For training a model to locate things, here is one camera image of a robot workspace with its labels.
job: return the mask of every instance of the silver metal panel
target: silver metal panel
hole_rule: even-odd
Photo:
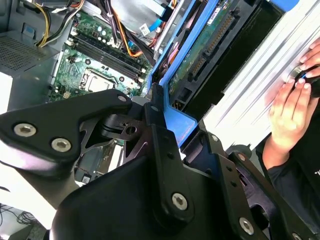
[[[299,1],[286,13],[204,118],[225,149],[255,148],[270,133],[269,109],[290,72],[320,36],[320,1]]]
[[[143,24],[151,26],[159,18],[145,3],[146,0],[111,0],[112,7],[123,25],[135,33],[141,32],[139,27]]]
[[[0,34],[0,73],[5,90],[1,112],[45,103],[58,51],[38,48],[35,41],[19,32]]]

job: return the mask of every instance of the finger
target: finger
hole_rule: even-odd
[[[307,116],[308,105],[310,101],[310,95],[311,95],[311,85],[309,83],[306,83],[301,89],[301,94],[296,103],[294,114],[292,117],[292,120],[299,127],[304,127],[304,125],[306,124],[306,116]]]
[[[279,117],[282,115],[284,110],[285,103],[287,101],[288,96],[295,84],[295,80],[290,78],[287,84],[284,84],[278,94],[276,95],[272,107],[273,107],[273,116]]]
[[[305,85],[305,80],[303,78],[300,78],[299,81],[296,84],[295,89],[292,91],[292,93],[289,95],[288,99],[285,102],[284,108],[283,108],[283,112],[282,112],[282,117],[284,119],[292,119],[295,109],[296,109],[296,105],[298,103],[298,100],[300,98],[301,92],[304,89],[304,85]]]
[[[313,77],[320,76],[320,67],[317,67],[317,68],[307,72],[305,76],[307,78],[313,78]]]
[[[307,126],[309,126],[310,124],[312,115],[314,114],[317,108],[318,102],[319,102],[319,98],[311,98],[309,101],[309,106],[308,106],[308,109],[306,112],[306,118],[305,118],[305,123]]]
[[[308,60],[306,60],[304,64],[300,66],[300,68],[301,70],[307,70],[317,64],[320,64],[320,45],[319,45],[318,53],[308,58]]]
[[[312,43],[310,45],[310,49],[314,49],[316,46],[320,45],[320,38],[318,38],[317,40],[314,41],[314,43]]]
[[[320,44],[316,45],[311,51],[307,52],[301,59],[301,63],[305,63],[308,59],[320,52]]]

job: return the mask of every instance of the person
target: person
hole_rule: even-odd
[[[320,64],[320,38],[301,58],[302,70]],[[320,76],[320,67],[306,77]],[[311,85],[290,78],[279,90],[269,113],[271,135],[262,160],[279,194],[315,233],[320,233],[320,105]]]

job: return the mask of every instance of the vent grille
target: vent grille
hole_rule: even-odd
[[[0,65],[18,71],[45,57],[36,49],[8,36],[0,36]]]

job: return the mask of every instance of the yellow wire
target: yellow wire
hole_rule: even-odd
[[[41,6],[39,6],[36,3],[32,3],[32,4],[35,5],[42,12],[42,14],[44,15],[45,32],[44,32],[44,35],[43,35],[43,39],[42,39],[41,43],[39,44],[39,47],[42,47],[42,45],[47,41],[47,38],[48,38],[48,35],[49,35],[49,20],[48,20],[47,14],[45,13],[44,9]]]

